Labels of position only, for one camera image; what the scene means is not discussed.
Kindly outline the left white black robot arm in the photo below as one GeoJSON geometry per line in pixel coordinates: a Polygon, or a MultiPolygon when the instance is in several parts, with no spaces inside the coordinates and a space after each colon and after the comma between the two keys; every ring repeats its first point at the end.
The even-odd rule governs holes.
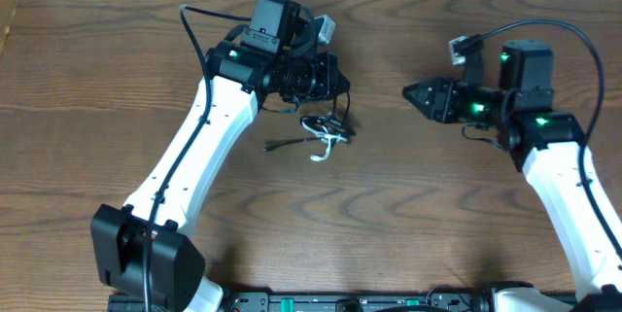
{"type": "Polygon", "coordinates": [[[216,311],[225,293],[192,237],[203,203],[242,132],[279,95],[286,113],[335,102],[350,84],[327,47],[335,24],[292,0],[257,0],[213,48],[190,111],[149,177],[122,207],[102,205],[90,232],[112,311],[216,311]]]}

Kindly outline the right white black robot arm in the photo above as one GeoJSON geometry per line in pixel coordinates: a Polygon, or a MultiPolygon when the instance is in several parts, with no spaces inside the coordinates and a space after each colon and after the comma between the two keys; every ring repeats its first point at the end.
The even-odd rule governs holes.
{"type": "Polygon", "coordinates": [[[524,282],[493,283],[475,293],[471,311],[618,311],[621,221],[596,174],[585,133],[573,114],[553,108],[554,54],[537,40],[506,42],[497,87],[482,83],[483,59],[467,37],[450,43],[460,79],[436,77],[403,89],[427,119],[493,128],[493,146],[510,154],[544,205],[570,265],[575,303],[524,282]]]}

